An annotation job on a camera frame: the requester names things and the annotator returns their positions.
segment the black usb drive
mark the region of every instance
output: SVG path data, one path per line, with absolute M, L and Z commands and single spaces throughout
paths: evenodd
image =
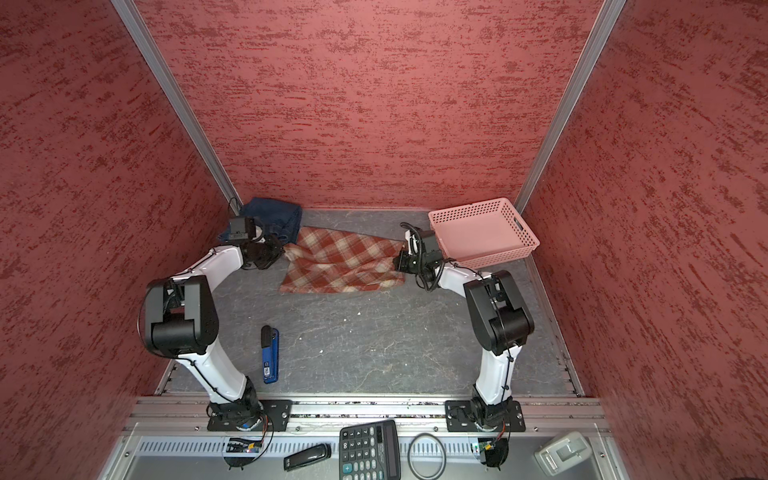
M 309 447 L 306 450 L 302 450 L 301 452 L 297 452 L 293 455 L 289 455 L 286 458 L 283 458 L 283 470 L 290 472 L 295 468 L 312 465 L 313 463 L 317 463 L 320 460 L 330 458 L 330 456 L 331 445 L 328 445 L 327 443 L 321 443 L 320 445 Z

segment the aluminum frame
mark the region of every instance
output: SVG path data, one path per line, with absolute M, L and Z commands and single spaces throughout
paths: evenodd
M 525 266 L 528 269 L 528 276 L 530 277 L 534 291 L 536 292 L 536 299 L 538 300 L 538 304 L 541 306 L 541 310 L 547 317 L 547 327 L 549 328 L 551 336 L 554 338 L 555 345 L 560 351 L 560 356 L 558 359 L 561 359 L 565 364 L 566 373 L 571 378 L 571 383 L 573 384 L 576 396 L 584 396 L 584 387 L 581 385 L 581 381 L 578 379 L 576 367 L 574 367 L 574 363 L 571 360 L 571 354 L 568 352 L 568 347 L 565 345 L 563 332 L 560 331 L 560 325 L 558 325 L 558 320 L 554 316 L 552 304 L 549 301 L 549 296 L 547 295 L 547 290 L 544 287 L 544 283 L 541 281 L 541 275 L 538 273 L 538 268 L 536 267 L 536 262 L 533 258 L 533 255 L 528 255 L 525 258 Z
M 147 24 L 144 23 L 136 4 L 133 0 L 111 1 L 114 8 L 118 11 L 121 20 L 125 24 L 125 28 L 128 29 L 128 33 L 131 34 L 131 37 L 134 39 L 141 55 L 144 56 L 144 60 L 147 62 L 147 65 L 149 65 L 150 70 L 152 70 L 154 77 L 157 79 L 157 83 L 160 84 L 166 97 L 168 97 L 170 105 L 176 111 L 184 128 L 187 129 L 187 133 L 192 139 L 195 147 L 197 147 L 197 151 L 200 152 L 203 161 L 208 166 L 208 170 L 210 170 L 216 184 L 221 189 L 221 193 L 226 197 L 227 202 L 229 202 L 230 209 L 235 214 L 238 214 L 243 205 L 240 195 L 237 193 L 235 186 L 232 184 L 232 180 L 219 161 L 219 157 L 216 155 L 213 145 L 208 141 L 208 137 L 206 137 L 205 131 L 197 120 L 192 107 L 184 97 L 184 93 L 176 82 L 176 78 L 174 78 L 174 75 L 171 73 L 168 63 L 166 63 L 160 49 L 154 42 L 152 34 L 149 32 Z M 236 200 L 234 206 L 232 204 L 232 199 Z
M 391 418 L 398 435 L 413 437 L 431 432 L 445 438 L 474 438 L 477 432 L 448 432 L 443 402 L 461 398 L 405 395 L 262 395 L 263 399 L 291 398 L 293 405 L 288 428 L 275 438 L 296 439 L 320 436 L 337 437 L 345 426 L 373 419 Z M 579 431 L 588 438 L 606 480 L 628 480 L 600 399 L 566 397 L 521 397 L 527 431 L 514 437 L 549 438 L 567 431 Z M 102 480 L 122 480 L 128 473 L 135 452 L 144 439 L 179 438 L 179 441 L 219 438 L 222 432 L 206 430 L 207 396 L 173 394 L 138 397 L 126 422 L 111 460 L 104 467 Z
M 611 30 L 616 25 L 616 20 L 621 13 L 621 9 L 624 8 L 624 3 L 625 0 L 605 0 L 598 12 L 597 18 L 594 20 L 592 30 L 589 32 L 586 43 L 584 43 L 584 48 L 581 50 L 581 55 L 579 55 L 576 67 L 571 74 L 571 79 L 565 87 L 565 92 L 563 92 L 558 109 L 554 113 L 554 117 L 552 117 L 552 122 L 549 124 L 549 129 L 547 129 L 547 133 L 544 135 L 544 140 L 541 142 L 541 148 L 539 148 L 533 160 L 531 170 L 528 172 L 528 176 L 525 178 L 525 182 L 515 200 L 515 209 L 521 214 L 531 199 L 536 183 L 538 183 L 541 173 L 547 166 L 554 147 L 558 144 L 558 140 L 560 140 L 560 135 L 563 133 L 565 125 L 568 123 L 568 119 L 581 96 L 581 92 L 584 90 L 584 86 L 587 84 L 587 80 L 592 70 L 594 70 L 595 64 L 598 62 L 605 42 L 611 35 Z

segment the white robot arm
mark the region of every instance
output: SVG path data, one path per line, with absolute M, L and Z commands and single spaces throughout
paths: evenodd
M 243 265 L 236 246 L 216 247 L 184 272 L 149 284 L 144 346 L 176 359 L 210 398 L 209 430 L 248 431 L 262 425 L 263 406 L 253 383 L 237 370 L 219 343 L 219 318 L 211 292 Z
M 470 417 L 482 430 L 498 429 L 511 413 L 510 383 L 515 360 L 534 330 L 528 306 L 507 271 L 476 272 L 444 258 L 435 232 L 409 223 L 407 250 L 395 258 L 398 271 L 414 273 L 427 291 L 438 286 L 467 300 L 472 328 L 483 348 Z
M 243 266 L 243 254 L 239 247 L 232 245 L 216 247 L 210 249 L 208 254 L 193 266 L 170 279 L 177 284 L 183 284 L 192 276 L 204 275 L 208 280 L 210 291 L 213 292 L 230 273 L 241 266 Z M 243 397 L 246 376 L 232 365 L 230 357 L 221 348 L 218 336 L 206 348 L 204 354 L 181 353 L 178 358 L 186 360 L 186 362 L 180 362 L 181 365 L 187 367 L 205 388 L 212 403 L 231 403 L 234 399 Z
M 480 273 L 479 276 L 460 266 L 446 266 L 438 285 L 440 288 L 451 290 L 466 298 L 465 283 L 492 278 L 490 272 L 478 273 Z M 521 350 L 522 345 L 513 345 L 501 355 L 495 355 L 491 350 L 483 349 L 480 375 L 475 382 L 475 389 L 486 404 L 496 405 L 512 396 L 509 388 L 512 381 L 512 370 Z

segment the white device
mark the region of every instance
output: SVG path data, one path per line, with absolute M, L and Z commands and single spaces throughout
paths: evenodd
M 592 456 L 592 447 L 579 432 L 570 432 L 544 445 L 534 454 L 544 473 L 554 477 Z

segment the red panel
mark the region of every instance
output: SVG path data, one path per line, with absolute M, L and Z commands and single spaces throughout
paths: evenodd
M 633 480 L 768 476 L 766 20 L 628 2 L 526 210 Z
M 514 198 L 601 0 L 139 0 L 242 198 Z
M 164 363 L 148 281 L 226 201 L 109 2 L 3 2 L 0 478 L 93 478 Z

